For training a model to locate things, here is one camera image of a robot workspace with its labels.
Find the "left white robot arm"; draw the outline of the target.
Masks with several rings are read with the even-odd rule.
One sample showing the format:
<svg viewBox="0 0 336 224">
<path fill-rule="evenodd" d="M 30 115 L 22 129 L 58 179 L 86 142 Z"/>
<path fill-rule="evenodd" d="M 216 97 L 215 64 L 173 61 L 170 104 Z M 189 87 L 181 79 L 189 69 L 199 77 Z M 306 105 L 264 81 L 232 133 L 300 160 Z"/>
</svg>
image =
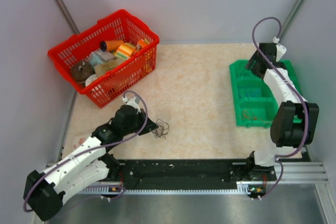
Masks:
<svg viewBox="0 0 336 224">
<path fill-rule="evenodd" d="M 120 179 L 120 163 L 109 151 L 156 128 L 148 117 L 147 107 L 123 105 L 113 118 L 97 127 L 64 159 L 42 172 L 34 170 L 27 176 L 24 212 L 33 211 L 41 220 L 49 220 L 72 196 L 91 184 Z"/>
</svg>

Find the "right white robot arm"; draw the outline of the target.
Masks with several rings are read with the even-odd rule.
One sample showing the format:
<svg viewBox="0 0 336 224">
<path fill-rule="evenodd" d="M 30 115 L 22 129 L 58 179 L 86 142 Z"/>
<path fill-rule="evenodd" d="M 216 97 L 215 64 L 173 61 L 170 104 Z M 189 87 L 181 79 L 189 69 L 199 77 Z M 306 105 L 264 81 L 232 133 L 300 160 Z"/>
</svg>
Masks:
<svg viewBox="0 0 336 224">
<path fill-rule="evenodd" d="M 275 42 L 260 43 L 245 66 L 271 90 L 278 110 L 270 127 L 270 139 L 262 149 L 251 152 L 245 174 L 252 180 L 270 172 L 276 159 L 294 156 L 313 141 L 319 107 L 299 94 L 280 58 L 286 48 Z"/>
</svg>

